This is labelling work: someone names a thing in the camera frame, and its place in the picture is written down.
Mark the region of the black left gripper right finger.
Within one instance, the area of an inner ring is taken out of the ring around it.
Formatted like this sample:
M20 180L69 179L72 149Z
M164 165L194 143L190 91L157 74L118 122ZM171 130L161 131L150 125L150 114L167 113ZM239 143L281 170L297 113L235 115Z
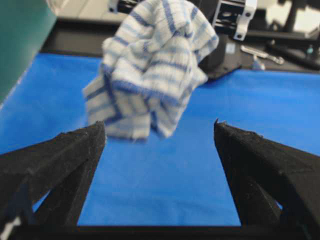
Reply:
M240 224L278 239L320 237L320 158L225 122L213 140Z

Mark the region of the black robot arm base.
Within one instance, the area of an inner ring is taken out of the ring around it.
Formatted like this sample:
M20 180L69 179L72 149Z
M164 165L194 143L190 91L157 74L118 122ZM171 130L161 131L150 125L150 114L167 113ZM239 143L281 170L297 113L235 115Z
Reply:
M217 48L199 64L208 76L208 83L214 82L242 67L241 45L228 35L219 34Z

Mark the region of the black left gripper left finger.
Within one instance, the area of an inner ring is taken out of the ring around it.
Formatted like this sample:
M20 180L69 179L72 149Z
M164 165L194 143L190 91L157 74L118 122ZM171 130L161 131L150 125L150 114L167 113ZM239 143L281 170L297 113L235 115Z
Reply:
M106 144L98 121L0 156L0 237L15 227L77 225Z

